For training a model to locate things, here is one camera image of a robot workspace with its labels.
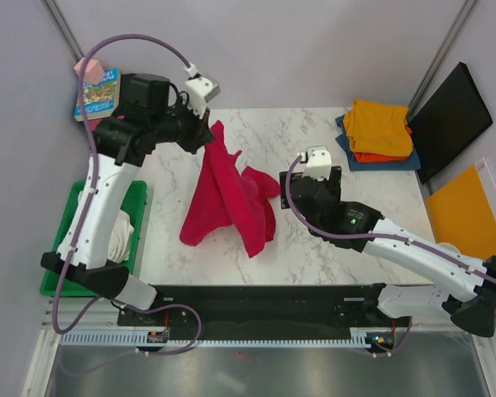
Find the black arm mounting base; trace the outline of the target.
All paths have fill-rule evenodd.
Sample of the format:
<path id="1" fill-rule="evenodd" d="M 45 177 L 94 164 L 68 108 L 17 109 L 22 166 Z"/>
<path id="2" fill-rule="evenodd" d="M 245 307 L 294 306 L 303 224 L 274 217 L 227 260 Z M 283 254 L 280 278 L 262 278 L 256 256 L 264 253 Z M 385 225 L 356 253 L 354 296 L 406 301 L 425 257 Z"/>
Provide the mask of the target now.
<path id="1" fill-rule="evenodd" d="M 141 314 L 124 309 L 120 326 L 167 326 L 176 337 L 348 337 L 352 328 L 399 328 L 373 305 L 379 285 L 197 286 L 159 285 L 158 306 Z"/>

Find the crimson red t-shirt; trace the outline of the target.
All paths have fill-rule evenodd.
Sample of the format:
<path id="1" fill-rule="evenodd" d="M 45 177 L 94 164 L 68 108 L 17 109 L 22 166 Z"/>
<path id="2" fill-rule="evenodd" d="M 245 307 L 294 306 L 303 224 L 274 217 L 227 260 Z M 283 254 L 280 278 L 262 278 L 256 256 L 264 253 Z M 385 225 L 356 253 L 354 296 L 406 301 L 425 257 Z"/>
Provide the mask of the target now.
<path id="1" fill-rule="evenodd" d="M 222 122 L 215 122 L 211 133 L 213 141 L 204 147 L 202 168 L 179 240 L 197 246 L 218 228 L 233 226 L 252 258 L 274 240 L 276 218 L 270 200 L 280 196 L 280 184 L 250 166 L 242 171 L 236 168 L 241 152 L 228 152 Z"/>

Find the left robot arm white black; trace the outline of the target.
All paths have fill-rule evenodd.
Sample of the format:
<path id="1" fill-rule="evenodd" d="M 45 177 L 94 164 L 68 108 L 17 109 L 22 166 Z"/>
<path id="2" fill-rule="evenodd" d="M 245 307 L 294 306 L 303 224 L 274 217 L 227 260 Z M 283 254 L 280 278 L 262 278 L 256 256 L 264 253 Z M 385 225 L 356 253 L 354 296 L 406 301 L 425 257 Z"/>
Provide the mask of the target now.
<path id="1" fill-rule="evenodd" d="M 44 269 L 135 307 L 147 325 L 162 321 L 165 306 L 156 289 L 109 260 L 109 240 L 131 182 L 157 145 L 175 142 L 194 154 L 212 141 L 207 104 L 219 90 L 203 74 L 188 79 L 183 91 L 161 76 L 122 76 L 118 106 L 93 131 L 96 153 L 68 233 L 56 251 L 42 256 Z"/>

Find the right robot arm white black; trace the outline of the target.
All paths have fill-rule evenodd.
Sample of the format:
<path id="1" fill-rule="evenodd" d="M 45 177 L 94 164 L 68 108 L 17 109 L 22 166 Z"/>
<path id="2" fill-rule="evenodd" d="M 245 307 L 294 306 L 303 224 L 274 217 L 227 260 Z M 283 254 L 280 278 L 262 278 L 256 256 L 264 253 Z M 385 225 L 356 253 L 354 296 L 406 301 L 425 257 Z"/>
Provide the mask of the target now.
<path id="1" fill-rule="evenodd" d="M 362 304 L 364 320 L 446 318 L 463 331 L 492 337 L 496 331 L 496 256 L 450 251 L 421 238 L 379 210 L 341 200 L 341 169 L 315 178 L 307 171 L 279 173 L 281 207 L 313 236 L 337 249 L 390 261 L 427 279 L 425 285 L 375 283 Z"/>

